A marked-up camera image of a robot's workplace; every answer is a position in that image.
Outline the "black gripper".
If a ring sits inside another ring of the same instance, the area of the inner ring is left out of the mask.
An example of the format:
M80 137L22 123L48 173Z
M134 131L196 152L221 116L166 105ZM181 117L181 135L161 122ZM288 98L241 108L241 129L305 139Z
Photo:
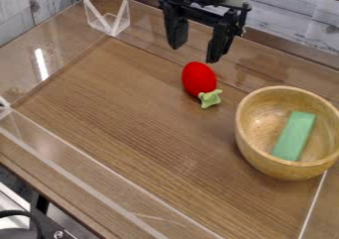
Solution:
M228 12L224 18L192 7L225 7ZM188 19L213 27L212 39L208 42L206 63L214 63L228 52L234 35L244 32L246 14L252 10L248 2L241 0L160 0L164 13L166 41L173 50L177 50L188 41Z

